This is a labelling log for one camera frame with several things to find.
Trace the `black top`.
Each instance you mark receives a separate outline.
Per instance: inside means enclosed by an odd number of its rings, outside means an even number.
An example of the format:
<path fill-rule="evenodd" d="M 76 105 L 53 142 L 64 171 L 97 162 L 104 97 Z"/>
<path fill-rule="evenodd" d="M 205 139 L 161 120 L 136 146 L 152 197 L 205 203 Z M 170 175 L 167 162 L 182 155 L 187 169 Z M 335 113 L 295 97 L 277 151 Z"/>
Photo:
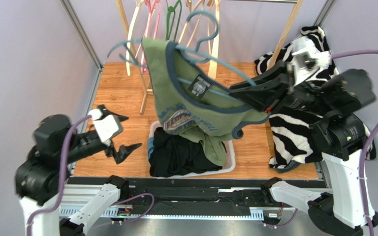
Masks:
<path fill-rule="evenodd" d="M 158 127 L 154 132 L 155 150 L 148 160 L 150 176 L 183 176 L 221 170 L 223 164 L 217 165 L 207 158 L 202 142 L 168 134 Z"/>

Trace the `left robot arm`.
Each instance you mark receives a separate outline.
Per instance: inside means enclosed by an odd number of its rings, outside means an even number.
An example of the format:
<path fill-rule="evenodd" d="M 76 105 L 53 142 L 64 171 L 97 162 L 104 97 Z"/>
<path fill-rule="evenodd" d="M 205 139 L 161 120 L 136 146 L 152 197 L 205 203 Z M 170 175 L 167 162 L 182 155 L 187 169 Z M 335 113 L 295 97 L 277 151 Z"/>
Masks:
<path fill-rule="evenodd" d="M 114 147 L 113 138 L 122 133 L 126 116 L 100 105 L 80 122 L 89 119 L 93 121 L 93 129 L 85 133 L 77 133 L 77 124 L 63 114 L 43 119 L 34 131 L 35 145 L 14 177 L 26 235 L 85 236 L 109 207 L 133 200 L 128 180 L 112 175 L 80 210 L 60 219 L 60 204 L 70 177 L 69 164 L 101 151 L 121 164 L 140 147 L 140 144 Z"/>

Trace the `teal plastic hanger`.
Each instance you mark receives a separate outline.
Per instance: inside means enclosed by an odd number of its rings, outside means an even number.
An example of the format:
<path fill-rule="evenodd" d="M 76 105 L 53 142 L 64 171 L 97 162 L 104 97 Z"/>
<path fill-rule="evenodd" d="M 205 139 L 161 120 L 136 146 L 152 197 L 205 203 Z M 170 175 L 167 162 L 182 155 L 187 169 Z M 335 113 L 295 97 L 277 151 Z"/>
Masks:
<path fill-rule="evenodd" d="M 175 46 L 175 48 L 177 50 L 181 51 L 183 53 L 183 57 L 185 59 L 187 59 L 189 61 L 189 63 L 191 63 L 191 64 L 197 64 L 197 63 L 204 64 L 204 63 L 207 63 L 211 60 L 216 61 L 218 64 L 220 64 L 220 65 L 230 69 L 231 71 L 235 72 L 237 75 L 239 75 L 241 78 L 243 78 L 244 81 L 248 83 L 248 85 L 256 86 L 257 84 L 249 76 L 247 76 L 244 72 L 242 72 L 241 70 L 235 68 L 234 66 L 230 65 L 229 63 L 227 63 L 227 62 L 225 62 L 225 61 L 223 61 L 219 58 L 215 58 L 215 57 L 211 56 L 210 54 L 201 52 L 199 50 L 201 43 L 203 43 L 205 41 L 210 41 L 210 40 L 214 39 L 219 34 L 220 24 L 217 22 L 215 16 L 211 12 L 206 11 L 206 10 L 196 10 L 196 11 L 190 13 L 187 16 L 186 21 L 189 22 L 193 17 L 198 16 L 198 15 L 204 15 L 210 21 L 212 21 L 214 23 L 214 25 L 215 25 L 214 33 L 210 36 L 200 38 L 197 41 L 196 46 L 194 48 L 186 47 L 186 46 L 183 46 L 181 44 L 177 44 Z M 128 62 L 132 65 L 135 65 L 135 66 L 143 68 L 143 69 L 147 69 L 148 65 L 140 62 L 138 60 L 138 58 L 136 57 L 136 53 L 133 53 L 128 46 L 128 44 L 133 44 L 133 43 L 142 44 L 142 40 L 143 40 L 142 38 L 132 38 L 132 39 L 128 39 L 128 40 L 125 40 L 125 41 L 121 41 L 121 42 L 117 43 L 116 45 L 114 45 L 110 49 L 110 51 L 107 54 L 107 57 L 109 58 L 110 55 L 115 50 L 117 50 L 119 47 L 123 47 L 123 48 L 125 48 L 126 52 L 128 52 L 129 56 L 125 56 L 125 55 L 119 53 L 118 57 L 120 57 L 120 59 L 122 59 L 122 61 Z"/>

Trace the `light wooden hanger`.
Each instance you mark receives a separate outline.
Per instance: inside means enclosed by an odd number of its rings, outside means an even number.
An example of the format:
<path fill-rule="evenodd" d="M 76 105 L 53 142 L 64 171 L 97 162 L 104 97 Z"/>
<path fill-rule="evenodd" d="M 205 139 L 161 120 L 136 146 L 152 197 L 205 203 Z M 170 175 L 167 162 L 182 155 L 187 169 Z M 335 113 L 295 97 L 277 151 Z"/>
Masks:
<path fill-rule="evenodd" d="M 215 7 L 215 18 L 217 22 L 220 22 L 220 0 L 210 0 L 207 3 L 209 10 L 212 11 L 213 6 Z M 219 35 L 217 35 L 212 42 L 212 47 L 209 44 L 210 55 L 217 58 L 219 53 Z M 218 63 L 216 61 L 209 61 L 208 76 L 215 79 L 217 76 Z"/>

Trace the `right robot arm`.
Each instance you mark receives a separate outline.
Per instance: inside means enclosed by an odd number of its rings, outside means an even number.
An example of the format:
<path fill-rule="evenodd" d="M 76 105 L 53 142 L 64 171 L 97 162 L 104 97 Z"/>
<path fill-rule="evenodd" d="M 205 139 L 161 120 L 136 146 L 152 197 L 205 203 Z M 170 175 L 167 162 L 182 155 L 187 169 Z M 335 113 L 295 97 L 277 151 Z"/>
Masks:
<path fill-rule="evenodd" d="M 265 73 L 230 87 L 229 94 L 258 111 L 275 114 L 289 107 L 321 112 L 310 125 L 312 141 L 322 153 L 332 192 L 314 192 L 274 177 L 261 186 L 264 203 L 284 203 L 306 213 L 321 231 L 333 236 L 361 236 L 378 225 L 369 199 L 365 167 L 370 138 L 355 115 L 376 99 L 366 71 L 350 69 L 322 85 L 311 77 L 324 67 L 315 59 L 278 62 Z"/>

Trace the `pink plastic hanger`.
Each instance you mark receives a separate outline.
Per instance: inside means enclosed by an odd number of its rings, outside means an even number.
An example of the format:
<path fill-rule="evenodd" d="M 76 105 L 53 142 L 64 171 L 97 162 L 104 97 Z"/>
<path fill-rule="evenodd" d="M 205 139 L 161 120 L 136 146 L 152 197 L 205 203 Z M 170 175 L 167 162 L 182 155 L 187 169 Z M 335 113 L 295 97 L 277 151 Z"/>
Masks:
<path fill-rule="evenodd" d="M 154 31 L 153 31 L 153 37 L 155 38 L 157 36 L 159 20 L 160 20 L 160 15 L 161 15 L 161 1 L 160 0 L 144 0 L 143 3 L 148 8 L 147 24 L 146 24 L 146 29 L 144 31 L 143 37 L 149 36 L 149 33 L 151 31 L 153 17 L 155 15 L 155 11 L 157 11 L 157 19 L 156 19 L 156 24 L 154 26 Z"/>

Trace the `olive green tank top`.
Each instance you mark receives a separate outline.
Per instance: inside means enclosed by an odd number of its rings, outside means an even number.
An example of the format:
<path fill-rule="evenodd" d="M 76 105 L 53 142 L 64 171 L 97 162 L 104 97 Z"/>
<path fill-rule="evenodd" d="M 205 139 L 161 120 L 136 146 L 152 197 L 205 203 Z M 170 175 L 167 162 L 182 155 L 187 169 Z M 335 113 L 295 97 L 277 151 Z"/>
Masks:
<path fill-rule="evenodd" d="M 166 133 L 200 143 L 206 158 L 223 166 L 223 143 L 242 138 L 245 126 L 262 124 L 268 115 L 231 99 L 230 89 L 186 60 L 177 45 L 142 39 L 156 115 Z"/>

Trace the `green plastic hanger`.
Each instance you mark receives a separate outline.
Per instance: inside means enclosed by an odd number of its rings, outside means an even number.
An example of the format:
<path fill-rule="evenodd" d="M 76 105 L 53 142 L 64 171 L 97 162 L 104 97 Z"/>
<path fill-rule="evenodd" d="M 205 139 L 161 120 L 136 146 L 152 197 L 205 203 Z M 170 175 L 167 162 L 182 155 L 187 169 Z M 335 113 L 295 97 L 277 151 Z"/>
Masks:
<path fill-rule="evenodd" d="M 176 41 L 179 23 L 182 14 L 182 1 L 176 0 L 174 5 L 167 7 L 166 13 L 166 40 Z"/>

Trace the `blue tank top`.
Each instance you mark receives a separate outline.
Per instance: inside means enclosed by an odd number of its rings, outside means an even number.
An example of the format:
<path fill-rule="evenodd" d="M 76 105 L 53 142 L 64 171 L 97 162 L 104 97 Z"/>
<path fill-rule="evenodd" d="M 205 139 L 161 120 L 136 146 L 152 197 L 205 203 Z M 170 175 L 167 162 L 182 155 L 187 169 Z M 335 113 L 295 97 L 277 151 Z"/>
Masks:
<path fill-rule="evenodd" d="M 154 146 L 154 137 L 150 137 L 147 141 L 147 154 L 148 154 L 148 160 L 151 159 L 151 155 L 155 150 Z"/>

